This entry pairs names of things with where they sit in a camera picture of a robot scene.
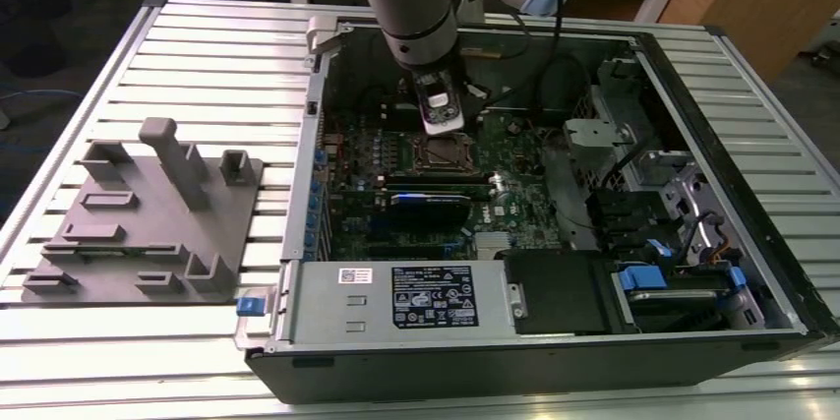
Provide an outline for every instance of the floor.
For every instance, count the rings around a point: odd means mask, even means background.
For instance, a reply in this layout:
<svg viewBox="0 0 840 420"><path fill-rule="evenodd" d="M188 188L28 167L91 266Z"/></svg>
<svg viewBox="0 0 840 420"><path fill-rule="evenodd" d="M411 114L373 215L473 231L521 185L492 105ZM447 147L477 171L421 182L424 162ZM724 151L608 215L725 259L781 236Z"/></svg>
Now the floor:
<svg viewBox="0 0 840 420"><path fill-rule="evenodd" d="M72 0L73 11L53 29L68 55L68 66L36 80L15 78L0 66L0 94L7 89L64 89L85 92L120 40L143 0ZM357 5L361 0L315 0ZM788 110L835 167L840 167L840 77L799 58L773 84ZM24 192L43 158L75 111L69 96L24 95L3 100L12 125L0 131L0 222Z"/></svg>

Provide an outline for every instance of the metal case frame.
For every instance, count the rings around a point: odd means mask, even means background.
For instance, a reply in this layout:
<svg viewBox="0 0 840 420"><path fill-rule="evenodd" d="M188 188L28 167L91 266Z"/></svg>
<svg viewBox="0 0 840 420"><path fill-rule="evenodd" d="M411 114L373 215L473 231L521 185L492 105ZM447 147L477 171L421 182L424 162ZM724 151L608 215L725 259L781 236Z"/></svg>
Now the metal case frame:
<svg viewBox="0 0 840 420"><path fill-rule="evenodd" d="M357 21L341 19L339 24ZM465 25L463 30L512 30L512 27ZM535 29L547 34L548 29ZM269 348L251 349L245 362L273 394L288 403L404 400L432 397L500 395L685 386L747 364L793 356L825 345L840 333L791 249L747 181L735 166L680 76L649 33L564 29L564 34L625 37L653 82L675 122L708 173L733 224L752 241L748 249L764 259L764 274L789 301L785 313L793 330L700 332L677 336L611 335L556 342L447 346L380 346L347 349L328 345L288 344L295 318L295 279L299 261L284 264L280 315ZM324 76L313 90L321 90Z"/></svg>

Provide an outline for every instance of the blue latch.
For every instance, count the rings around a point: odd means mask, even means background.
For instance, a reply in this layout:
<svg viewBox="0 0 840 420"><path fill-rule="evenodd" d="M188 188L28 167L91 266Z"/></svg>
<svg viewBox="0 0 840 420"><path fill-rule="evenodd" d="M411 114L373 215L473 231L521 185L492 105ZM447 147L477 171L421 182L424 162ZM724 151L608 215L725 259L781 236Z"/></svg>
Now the blue latch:
<svg viewBox="0 0 840 420"><path fill-rule="evenodd" d="M727 273L736 289L747 287L747 276L744 275L741 268L733 266L727 270Z"/></svg>
<svg viewBox="0 0 840 420"><path fill-rule="evenodd" d="M265 299L263 297L240 297L236 300L239 317L263 317L265 315Z"/></svg>
<svg viewBox="0 0 840 420"><path fill-rule="evenodd" d="M631 266L619 272L619 280L624 290L668 288L659 266Z"/></svg>

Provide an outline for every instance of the gray plastic part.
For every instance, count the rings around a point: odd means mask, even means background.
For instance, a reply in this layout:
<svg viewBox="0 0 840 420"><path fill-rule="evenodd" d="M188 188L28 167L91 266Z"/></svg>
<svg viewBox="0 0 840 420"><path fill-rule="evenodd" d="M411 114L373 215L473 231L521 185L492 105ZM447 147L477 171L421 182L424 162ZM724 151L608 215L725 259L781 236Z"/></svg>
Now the gray plastic part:
<svg viewBox="0 0 840 420"><path fill-rule="evenodd" d="M69 223L61 232L67 241L121 241L127 231L116 223Z"/></svg>
<svg viewBox="0 0 840 420"><path fill-rule="evenodd" d="M224 260L215 255L209 267L205 265L199 255L193 253L187 262L187 270L184 271L184 279L193 288L203 293L224 292L227 288L236 282L233 274L224 264Z"/></svg>
<svg viewBox="0 0 840 420"><path fill-rule="evenodd" d="M189 210L204 210L209 206L208 195L201 188L201 179L196 173L195 165L191 165L179 141L175 139L175 131L179 126L171 118L149 117L140 127L140 141L155 149L160 158L160 167L167 173L169 182L175 186ZM197 154L195 147L189 152Z"/></svg>
<svg viewBox="0 0 840 420"><path fill-rule="evenodd" d="M228 186L252 186L256 183L256 175L244 150L227 150L221 154L219 171Z"/></svg>
<svg viewBox="0 0 840 420"><path fill-rule="evenodd" d="M133 209L136 195L132 191L108 191L92 193L81 198L81 206L88 209Z"/></svg>
<svg viewBox="0 0 840 420"><path fill-rule="evenodd" d="M24 282L25 303L201 304L232 299L263 161L244 151L228 152L239 169L235 185L228 185L223 159L201 158L195 146L179 144L173 124L152 119L143 126L163 160L129 156L120 143L91 145L85 167L95 172L57 234L43 245L44 260ZM191 183L199 192L176 187L176 182ZM204 195L207 207L191 209L184 195Z"/></svg>
<svg viewBox="0 0 840 420"><path fill-rule="evenodd" d="M123 182L117 165L129 162L131 156L120 142L95 142L80 161L91 177L101 183Z"/></svg>
<svg viewBox="0 0 840 420"><path fill-rule="evenodd" d="M184 291L184 284L169 270L143 270L136 278L135 287L145 295L177 294Z"/></svg>
<svg viewBox="0 0 840 420"><path fill-rule="evenodd" d="M79 281L67 272L59 270L29 274L24 284L36 294L72 294Z"/></svg>

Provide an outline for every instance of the cable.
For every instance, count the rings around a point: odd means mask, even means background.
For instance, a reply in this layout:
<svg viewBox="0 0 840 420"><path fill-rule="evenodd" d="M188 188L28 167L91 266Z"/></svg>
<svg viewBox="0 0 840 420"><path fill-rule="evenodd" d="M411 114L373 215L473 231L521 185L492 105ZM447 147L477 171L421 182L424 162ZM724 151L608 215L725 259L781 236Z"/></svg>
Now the cable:
<svg viewBox="0 0 840 420"><path fill-rule="evenodd" d="M604 174L601 184L599 185L600 189L604 189L607 187L607 183L609 182L609 180L619 175L624 167L631 163L633 159L637 158L647 146L653 141L653 138L656 138L653 135L648 135L641 140L639 140L629 149L628 153L623 156L623 158L616 161L616 164L613 164L613 167L611 167L608 173Z"/></svg>
<svg viewBox="0 0 840 420"><path fill-rule="evenodd" d="M7 98L17 97L19 95L72 95L76 98L84 98L79 92L73 92L72 90L49 90L49 89L36 89L36 90L19 90L17 92L12 92L7 95L0 96L0 100L5 100Z"/></svg>
<svg viewBox="0 0 840 420"><path fill-rule="evenodd" d="M40 152L48 152L52 147L21 147L9 143L0 143L0 151L24 152L37 154Z"/></svg>
<svg viewBox="0 0 840 420"><path fill-rule="evenodd" d="M499 4L501 4L501 6L505 8L505 10L508 10L508 12L507 12L508 15L513 18L513 21L520 26L520 29L523 30L523 33L525 34L525 44L523 45L520 50L516 51L515 53L511 53L511 54L503 54L501 56L499 56L497 59L517 58L517 57L523 56L528 52L528 49L531 48L531 43L532 43L531 31L528 30L528 26L525 25L525 21L523 21L523 18L520 17L520 14L516 12L516 10L512 7L508 7L508 5L504 3L503 0L493 0L493 1L496 1Z"/></svg>
<svg viewBox="0 0 840 420"><path fill-rule="evenodd" d="M511 97L521 88L527 87L528 84L545 73L545 70L553 60L556 47L560 43L560 31L563 29L563 1L564 0L556 0L556 13L553 15L553 31L551 32L551 47L548 49L548 57L545 58L543 65L537 68L537 70L532 73L532 75L523 81L521 84L505 90L495 97L491 97L489 99L487 99L484 101L483 107L488 107L493 103L499 103L501 100Z"/></svg>
<svg viewBox="0 0 840 420"><path fill-rule="evenodd" d="M545 108L543 106L543 82L548 76L548 71L551 71L551 66L560 61L569 61L571 63L573 63L575 66L577 66L577 69L580 70L580 72L583 73L583 80L584 80L583 98L588 100L589 95L592 94L592 75L589 74L587 65L583 63L580 58L575 56L572 53L560 52L551 59L551 62L548 63L548 66L543 70L543 73L537 77L537 81L535 83L533 104L536 104L540 108Z"/></svg>
<svg viewBox="0 0 840 420"><path fill-rule="evenodd" d="M580 223L579 221L572 220L571 217L565 216L565 213L563 213L560 211L560 209L556 210L556 214L560 215L565 221L568 221L569 223L573 223L575 225L580 226L581 228L587 228L588 230L599 231L599 228L596 228L595 226L585 225L585 224Z"/></svg>
<svg viewBox="0 0 840 420"><path fill-rule="evenodd" d="M720 230L720 225L715 225L713 226L713 232L717 234L717 236L720 237L720 244L717 245L717 247L715 248L715 250L712 251L712 253L709 254L709 257L707 258L707 262L712 263L713 265L717 264L717 262L720 261L720 255L723 254L723 252L725 250L729 249L729 237L725 233L723 233L723 231Z"/></svg>
<svg viewBox="0 0 840 420"><path fill-rule="evenodd" d="M721 225L723 218L717 215L717 212L713 210L704 210L700 215L697 215L697 219L692 222L692 226L688 229L688 233L685 235L685 242L683 243L683 248L680 248L680 252L677 256L673 258L675 266L680 265L685 261L685 257L688 256L688 249L692 246L692 241L695 240L695 234L697 233L697 228L700 228L700 224L703 221L709 218L709 216L716 216L717 221L715 225Z"/></svg>

